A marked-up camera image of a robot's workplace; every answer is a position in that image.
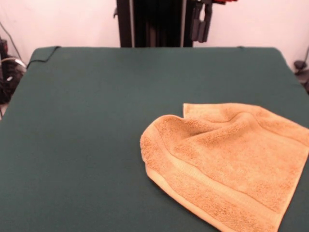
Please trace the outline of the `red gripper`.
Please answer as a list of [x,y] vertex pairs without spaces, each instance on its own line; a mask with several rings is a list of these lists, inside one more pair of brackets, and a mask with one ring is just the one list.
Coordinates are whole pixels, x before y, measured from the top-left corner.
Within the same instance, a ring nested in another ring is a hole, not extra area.
[[[195,2],[192,15],[190,38],[193,42],[204,43],[208,39],[208,33],[211,24],[212,17],[212,4],[226,4],[227,2],[235,2],[238,0],[201,0],[201,2]],[[200,13],[203,5],[205,5],[204,20],[200,20]]]

